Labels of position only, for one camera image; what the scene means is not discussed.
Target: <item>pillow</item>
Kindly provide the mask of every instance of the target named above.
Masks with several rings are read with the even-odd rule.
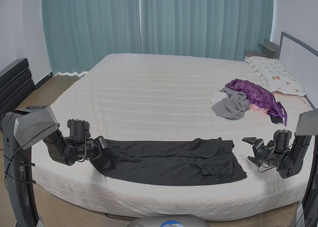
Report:
[[[244,60],[253,68],[268,91],[299,96],[306,94],[302,85],[288,73],[278,59],[254,56]]]

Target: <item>wall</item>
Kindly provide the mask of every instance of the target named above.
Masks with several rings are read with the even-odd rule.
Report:
[[[318,0],[274,0],[272,42],[282,31],[318,51]]]
[[[0,70],[27,58],[35,84],[51,72],[41,0],[0,0],[0,29]]]

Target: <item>white headboard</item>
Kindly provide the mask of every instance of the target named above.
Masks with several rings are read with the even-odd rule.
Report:
[[[318,52],[298,39],[281,32],[277,58],[307,92],[307,100],[318,108]]]

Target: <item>pink cloth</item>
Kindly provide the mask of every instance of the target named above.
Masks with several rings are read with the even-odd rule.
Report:
[[[267,108],[260,108],[258,106],[256,106],[255,104],[250,103],[250,108],[253,111],[259,111],[262,114],[267,114],[267,112],[269,111],[269,109]]]

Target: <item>mattress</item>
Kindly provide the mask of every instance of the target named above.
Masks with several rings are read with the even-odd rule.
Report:
[[[275,170],[258,173],[247,159],[252,146],[243,137],[272,139],[283,124],[246,111],[233,121],[218,117],[211,98],[231,80],[262,82],[246,63],[211,58],[110,54],[66,90],[52,105],[68,136],[68,119],[85,119],[95,138],[183,141],[222,137],[233,140],[235,156],[247,172],[241,181],[207,186],[158,186],[101,175],[89,161],[65,166],[50,159],[44,143],[32,148],[34,179],[48,192],[95,211],[132,217],[190,214],[205,220],[234,220],[302,199],[312,162],[313,141],[301,172],[282,179]],[[275,93],[295,131],[298,116],[310,110],[305,98]]]

